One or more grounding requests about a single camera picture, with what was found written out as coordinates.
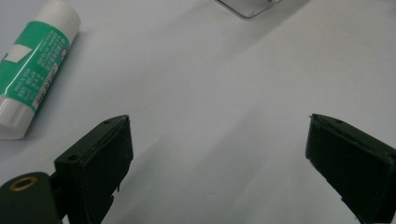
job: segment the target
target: white surface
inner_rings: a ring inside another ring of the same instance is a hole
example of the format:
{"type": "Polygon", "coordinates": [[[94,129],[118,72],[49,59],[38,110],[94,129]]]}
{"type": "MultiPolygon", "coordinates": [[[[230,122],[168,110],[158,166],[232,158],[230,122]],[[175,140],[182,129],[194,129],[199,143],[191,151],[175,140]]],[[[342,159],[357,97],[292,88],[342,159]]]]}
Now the white surface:
{"type": "MultiPolygon", "coordinates": [[[[214,0],[70,2],[80,33],[27,136],[0,141],[1,183],[129,114],[104,223],[358,223],[304,158],[308,116],[396,147],[394,1],[285,0],[254,21],[214,0]]],[[[43,3],[0,3],[0,52],[43,3]]]]}

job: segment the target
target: screw hole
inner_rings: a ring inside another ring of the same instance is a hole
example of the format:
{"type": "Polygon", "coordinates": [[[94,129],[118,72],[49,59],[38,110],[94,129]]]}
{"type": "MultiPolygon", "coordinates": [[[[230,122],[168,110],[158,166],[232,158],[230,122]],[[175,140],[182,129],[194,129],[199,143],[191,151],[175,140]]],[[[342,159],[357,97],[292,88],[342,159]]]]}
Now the screw hole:
{"type": "Polygon", "coordinates": [[[32,187],[35,184],[35,182],[37,182],[37,177],[27,176],[27,177],[24,177],[22,179],[15,181],[11,185],[10,189],[12,191],[21,191],[24,189],[29,189],[30,187],[32,187]]]}
{"type": "Polygon", "coordinates": [[[78,159],[78,155],[69,156],[69,157],[67,157],[67,159],[68,159],[69,161],[75,161],[76,159],[78,159]]]}

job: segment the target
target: glue stick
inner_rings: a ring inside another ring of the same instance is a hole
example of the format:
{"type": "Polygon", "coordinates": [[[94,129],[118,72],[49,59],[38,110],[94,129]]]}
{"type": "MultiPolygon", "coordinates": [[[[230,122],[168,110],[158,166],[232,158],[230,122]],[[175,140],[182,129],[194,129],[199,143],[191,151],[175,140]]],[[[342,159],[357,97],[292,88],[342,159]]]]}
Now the glue stick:
{"type": "Polygon", "coordinates": [[[0,61],[0,139],[24,137],[81,24],[65,2],[47,2],[0,61]]]}

